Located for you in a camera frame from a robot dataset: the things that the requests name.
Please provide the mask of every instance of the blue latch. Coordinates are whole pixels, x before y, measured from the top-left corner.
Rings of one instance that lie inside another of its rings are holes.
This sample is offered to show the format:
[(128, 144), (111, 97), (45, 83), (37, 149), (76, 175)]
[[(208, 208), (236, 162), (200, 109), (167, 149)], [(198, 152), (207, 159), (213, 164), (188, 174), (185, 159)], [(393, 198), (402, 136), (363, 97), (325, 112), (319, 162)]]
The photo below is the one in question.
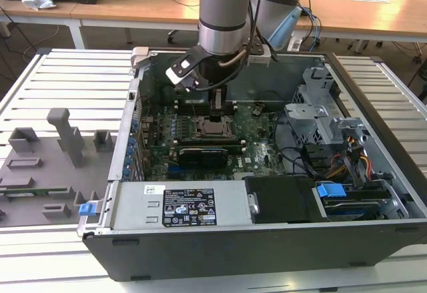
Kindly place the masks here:
[(345, 198), (347, 197), (346, 190), (342, 184), (338, 183), (324, 183), (317, 187), (319, 196), (321, 198)]
[(96, 216), (96, 204), (95, 203), (84, 203), (79, 208), (80, 216)]

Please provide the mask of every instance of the power supply label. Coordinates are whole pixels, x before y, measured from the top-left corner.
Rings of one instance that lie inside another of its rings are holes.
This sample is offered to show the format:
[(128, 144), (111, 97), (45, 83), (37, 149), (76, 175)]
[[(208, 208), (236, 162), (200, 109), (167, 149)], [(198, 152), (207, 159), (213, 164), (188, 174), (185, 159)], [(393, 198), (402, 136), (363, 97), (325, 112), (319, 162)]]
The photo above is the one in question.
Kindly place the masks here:
[(167, 228), (216, 225), (214, 189), (165, 190), (161, 222)]

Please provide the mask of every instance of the aluminum extrusion table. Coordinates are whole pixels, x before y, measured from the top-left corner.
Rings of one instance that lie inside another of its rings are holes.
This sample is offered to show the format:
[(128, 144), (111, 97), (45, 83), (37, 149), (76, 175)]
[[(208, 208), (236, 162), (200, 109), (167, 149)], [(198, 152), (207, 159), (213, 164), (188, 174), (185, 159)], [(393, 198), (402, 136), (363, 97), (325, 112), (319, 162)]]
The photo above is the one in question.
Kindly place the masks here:
[[(0, 103), (0, 159), (15, 127), (55, 133), (50, 107), (68, 107), (82, 135), (117, 133), (125, 103), (131, 51), (54, 49), (36, 55)], [(427, 175), (427, 109), (382, 62), (340, 57), (362, 91)], [(343, 102), (352, 112), (350, 102)], [(118, 283), (81, 243), (76, 225), (0, 228), (0, 292), (339, 292), (427, 291), (427, 246), (409, 246), (372, 268), (313, 270), (221, 278)]]

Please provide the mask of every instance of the desk leg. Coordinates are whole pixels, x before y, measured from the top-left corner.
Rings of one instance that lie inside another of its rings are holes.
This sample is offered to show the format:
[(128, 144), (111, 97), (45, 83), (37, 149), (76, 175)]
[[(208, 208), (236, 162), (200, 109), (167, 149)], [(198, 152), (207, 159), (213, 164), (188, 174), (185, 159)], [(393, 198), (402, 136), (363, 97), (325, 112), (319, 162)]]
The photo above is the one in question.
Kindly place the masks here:
[(67, 23), (76, 49), (86, 49), (87, 44), (81, 29), (80, 20), (72, 19)]
[(2, 36), (4, 38), (8, 38), (11, 36), (9, 29), (7, 28), (6, 22), (0, 22), (0, 36)]
[(126, 42), (128, 44), (132, 44), (133, 40), (132, 40), (131, 29), (130, 28), (125, 28), (125, 34), (126, 34)]
[(356, 46), (354, 52), (360, 54), (368, 43), (369, 41), (366, 41), (365, 39), (359, 39), (358, 45)]

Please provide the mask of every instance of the gray foam insert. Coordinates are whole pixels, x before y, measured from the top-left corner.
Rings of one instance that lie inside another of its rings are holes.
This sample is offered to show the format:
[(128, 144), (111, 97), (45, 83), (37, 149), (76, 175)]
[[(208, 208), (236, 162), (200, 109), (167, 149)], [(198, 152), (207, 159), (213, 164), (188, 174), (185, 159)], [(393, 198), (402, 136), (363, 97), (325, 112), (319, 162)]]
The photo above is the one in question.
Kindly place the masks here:
[[(0, 201), (0, 210), (5, 213), (1, 217), (0, 227), (76, 224), (79, 221), (79, 205), (75, 205), (76, 196), (79, 197), (76, 201), (79, 203), (82, 198), (85, 202), (90, 200), (93, 192), (96, 192), (98, 198), (104, 197), (113, 151), (97, 153), (93, 138), (83, 137), (85, 144), (82, 151), (83, 165), (74, 168), (68, 154), (61, 150), (57, 140), (58, 137), (41, 137), (38, 141), (31, 141), (33, 152), (30, 153), (16, 154), (12, 150), (5, 163), (16, 159), (40, 158), (42, 165), (12, 170), (3, 165), (0, 169), (0, 178), (6, 181), (22, 181), (32, 177), (34, 179), (32, 190), (71, 187), (73, 192), (69, 196), (53, 193), (52, 196), (22, 196), (9, 198), (10, 201)], [(43, 214), (45, 204), (66, 204), (71, 210), (70, 217), (59, 214), (59, 217), (47, 218)]]

